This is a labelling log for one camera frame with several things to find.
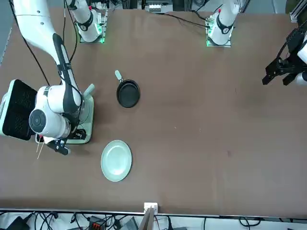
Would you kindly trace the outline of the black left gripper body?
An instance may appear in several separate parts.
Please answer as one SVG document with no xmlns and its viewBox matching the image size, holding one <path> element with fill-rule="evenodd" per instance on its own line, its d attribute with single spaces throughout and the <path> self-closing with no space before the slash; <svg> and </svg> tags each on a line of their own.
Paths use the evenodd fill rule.
<svg viewBox="0 0 307 230">
<path fill-rule="evenodd" d="M 304 29 L 295 28 L 287 36 L 289 58 L 304 57 Z"/>
</svg>

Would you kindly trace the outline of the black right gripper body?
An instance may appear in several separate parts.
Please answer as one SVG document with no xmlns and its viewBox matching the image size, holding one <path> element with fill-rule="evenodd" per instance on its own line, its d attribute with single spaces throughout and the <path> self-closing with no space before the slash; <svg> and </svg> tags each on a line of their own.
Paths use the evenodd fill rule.
<svg viewBox="0 0 307 230">
<path fill-rule="evenodd" d="M 72 140 L 85 140 L 86 139 L 86 131 L 85 129 L 77 129 L 73 135 L 71 136 Z"/>
</svg>

